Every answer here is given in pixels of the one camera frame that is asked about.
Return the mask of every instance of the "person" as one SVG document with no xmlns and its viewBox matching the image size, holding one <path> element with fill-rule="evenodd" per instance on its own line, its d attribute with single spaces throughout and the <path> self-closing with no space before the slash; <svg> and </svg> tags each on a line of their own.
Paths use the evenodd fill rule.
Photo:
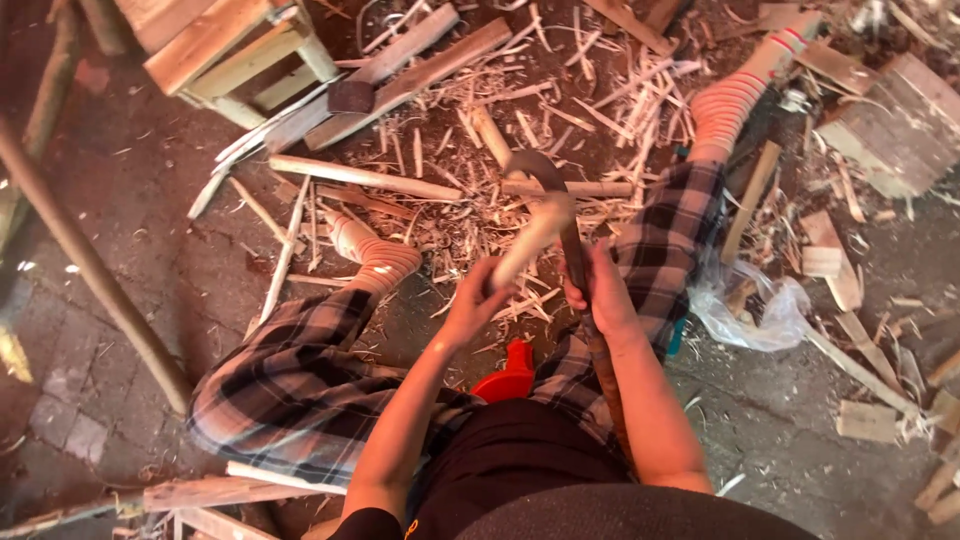
<svg viewBox="0 0 960 540">
<path fill-rule="evenodd" d="M 764 39 L 691 104 L 696 142 L 613 243 L 588 246 L 596 325 L 610 346 L 630 456 L 620 450 L 582 330 L 567 332 L 526 398 L 486 404 L 443 387 L 446 367 L 511 296 L 483 293 L 497 258 L 457 287 L 443 327 L 403 375 L 348 352 L 420 253 L 330 212 L 361 264 L 332 294 L 288 302 L 207 374 L 190 406 L 198 444 L 228 459 L 348 486 L 336 539 L 811 538 L 712 496 L 704 455 L 660 361 L 697 255 L 717 235 L 722 170 L 764 88 L 813 37 L 817 12 Z M 584 296 L 568 281 L 574 308 Z"/>
</svg>

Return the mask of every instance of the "foot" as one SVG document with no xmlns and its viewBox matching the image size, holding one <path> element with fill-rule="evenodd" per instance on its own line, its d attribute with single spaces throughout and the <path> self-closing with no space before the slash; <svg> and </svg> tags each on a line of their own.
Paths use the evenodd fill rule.
<svg viewBox="0 0 960 540">
<path fill-rule="evenodd" d="M 416 248 L 381 239 L 338 211 L 328 210 L 325 216 L 337 253 L 362 265 L 350 287 L 367 290 L 379 301 L 420 268 L 423 259 Z"/>
<path fill-rule="evenodd" d="M 693 99 L 690 113 L 697 129 L 689 160 L 725 161 L 730 156 L 756 101 L 816 36 L 820 18 L 820 12 L 800 13 L 786 28 L 767 36 L 740 69 Z"/>
</svg>

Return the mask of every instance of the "plaid pants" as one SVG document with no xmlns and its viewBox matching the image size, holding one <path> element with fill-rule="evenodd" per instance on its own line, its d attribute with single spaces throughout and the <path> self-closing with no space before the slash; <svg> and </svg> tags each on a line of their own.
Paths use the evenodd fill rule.
<svg viewBox="0 0 960 540">
<path fill-rule="evenodd" d="M 612 245 L 647 337 L 662 360 L 686 316 L 697 254 L 719 228 L 723 165 L 670 167 L 648 190 L 645 209 Z M 346 487 L 403 370 L 370 365 L 343 350 L 363 331 L 370 294 L 342 290 L 287 302 L 197 387 L 187 426 L 198 445 L 227 459 Z M 610 413 L 579 331 L 538 367 L 529 399 L 551 406 L 620 454 Z M 485 402 L 442 388 L 424 457 L 436 455 Z"/>
</svg>

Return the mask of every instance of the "hand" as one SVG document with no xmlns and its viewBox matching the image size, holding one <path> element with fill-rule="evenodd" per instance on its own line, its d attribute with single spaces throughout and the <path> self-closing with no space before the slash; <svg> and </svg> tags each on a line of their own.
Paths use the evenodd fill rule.
<svg viewBox="0 0 960 540">
<path fill-rule="evenodd" d="M 499 262 L 500 257 L 487 257 L 473 265 L 467 277 L 457 285 L 453 306 L 434 341 L 453 347 L 466 345 L 516 292 L 516 287 L 511 285 L 494 291 L 490 297 L 484 296 L 484 283 Z"/>
<path fill-rule="evenodd" d="M 584 263 L 587 267 L 587 287 L 592 304 L 593 320 L 597 330 L 608 338 L 627 329 L 639 326 L 639 317 L 627 292 L 627 284 L 610 258 L 607 238 L 601 238 L 592 246 L 584 246 Z M 564 273 L 566 302 L 575 309 L 586 309 L 584 294 L 570 282 L 566 263 L 561 265 Z"/>
</svg>

